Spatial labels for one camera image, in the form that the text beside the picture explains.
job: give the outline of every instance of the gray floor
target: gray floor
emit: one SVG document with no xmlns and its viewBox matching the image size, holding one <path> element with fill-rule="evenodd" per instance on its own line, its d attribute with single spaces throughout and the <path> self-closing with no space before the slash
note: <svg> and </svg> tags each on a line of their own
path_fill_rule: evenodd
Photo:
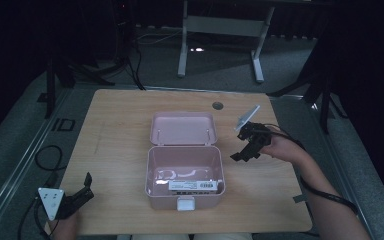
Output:
<svg viewBox="0 0 384 240">
<path fill-rule="evenodd" d="M 140 79 L 147 89 L 204 90 L 227 92 L 267 93 L 278 90 L 295 81 L 314 41 L 270 38 L 261 56 L 266 81 L 254 81 L 249 51 L 255 45 L 253 39 L 222 38 L 214 43 L 208 36 L 192 35 L 190 48 L 201 47 L 203 52 L 189 52 L 186 77 L 177 77 L 180 38 L 171 36 L 177 30 L 148 30 L 139 35 L 169 34 L 140 38 L 142 61 Z M 131 54 L 133 65 L 138 55 Z M 107 61 L 100 62 L 106 66 Z M 135 89 L 128 71 L 105 76 L 115 82 L 113 88 Z M 49 120 L 45 120 L 46 106 L 36 99 L 46 89 L 45 75 L 32 82 L 25 94 L 14 105 L 0 126 L 0 239 L 15 239 L 18 224 L 37 187 L 43 185 L 49 173 L 34 164 L 34 154 L 44 146 L 58 145 L 63 150 L 62 164 L 69 161 L 82 122 L 93 93 L 102 88 L 81 79 L 74 89 L 58 88 L 58 108 Z M 318 111 L 300 100 L 306 86 L 288 96 L 274 98 L 273 108 L 279 124 L 300 139 L 315 157 L 332 184 L 346 197 L 356 202 L 361 210 L 360 218 L 373 239 L 384 239 L 384 188 L 371 164 L 364 146 L 352 124 L 332 111 L 325 135 L 318 125 Z M 73 131 L 58 131 L 53 126 L 57 120 L 74 120 Z M 44 164 L 53 165 L 57 154 L 48 149 L 40 155 Z M 22 239 L 40 239 L 32 218 L 27 215 Z M 79 239 L 116 239 L 115 236 L 82 236 Z M 303 233 L 262 233 L 254 239 L 317 239 Z"/>
</svg>

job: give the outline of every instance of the pink plastic box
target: pink plastic box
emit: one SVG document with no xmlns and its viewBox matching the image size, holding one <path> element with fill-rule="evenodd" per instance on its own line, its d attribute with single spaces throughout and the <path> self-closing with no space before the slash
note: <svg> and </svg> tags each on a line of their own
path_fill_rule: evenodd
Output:
<svg viewBox="0 0 384 240">
<path fill-rule="evenodd" d="M 145 191 L 154 209 L 179 211 L 216 206 L 225 191 L 213 116 L 207 112 L 158 112 L 152 119 Z M 216 193 L 173 195 L 169 181 L 213 181 Z"/>
</svg>

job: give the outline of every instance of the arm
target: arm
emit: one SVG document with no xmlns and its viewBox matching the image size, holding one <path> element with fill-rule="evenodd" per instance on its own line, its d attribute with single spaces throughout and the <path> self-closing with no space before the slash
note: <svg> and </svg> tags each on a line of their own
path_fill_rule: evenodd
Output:
<svg viewBox="0 0 384 240">
<path fill-rule="evenodd" d="M 53 231 L 55 240 L 75 240 L 77 237 L 78 230 L 78 212 L 67 219 L 54 220 L 48 222 L 49 228 Z"/>
<path fill-rule="evenodd" d="M 340 196 L 314 159 L 292 141 L 272 135 L 271 144 L 263 147 L 260 153 L 292 163 L 308 185 L 319 191 Z M 370 239 L 350 208 L 308 191 L 307 196 L 322 239 Z"/>
</svg>

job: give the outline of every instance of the white latch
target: white latch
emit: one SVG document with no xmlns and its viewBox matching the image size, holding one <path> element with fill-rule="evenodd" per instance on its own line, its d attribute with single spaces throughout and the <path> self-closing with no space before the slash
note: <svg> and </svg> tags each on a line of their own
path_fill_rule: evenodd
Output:
<svg viewBox="0 0 384 240">
<path fill-rule="evenodd" d="M 177 199 L 177 211 L 195 210 L 195 198 L 192 196 L 181 196 Z"/>
</svg>

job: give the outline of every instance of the hand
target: hand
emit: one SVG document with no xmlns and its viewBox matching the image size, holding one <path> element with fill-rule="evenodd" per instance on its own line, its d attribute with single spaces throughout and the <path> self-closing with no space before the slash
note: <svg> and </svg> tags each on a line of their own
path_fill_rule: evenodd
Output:
<svg viewBox="0 0 384 240">
<path fill-rule="evenodd" d="M 269 127 L 273 132 L 285 134 L 273 127 Z M 293 165 L 299 165 L 305 159 L 312 159 L 311 156 L 296 143 L 282 136 L 272 134 L 271 144 L 264 146 L 260 153 L 290 162 Z"/>
<path fill-rule="evenodd" d="M 53 231 L 52 235 L 54 235 L 55 237 L 54 239 L 55 240 L 76 239 L 78 219 L 79 219 L 79 213 L 77 211 L 67 219 L 49 221 L 48 222 L 49 228 L 51 231 Z"/>
</svg>

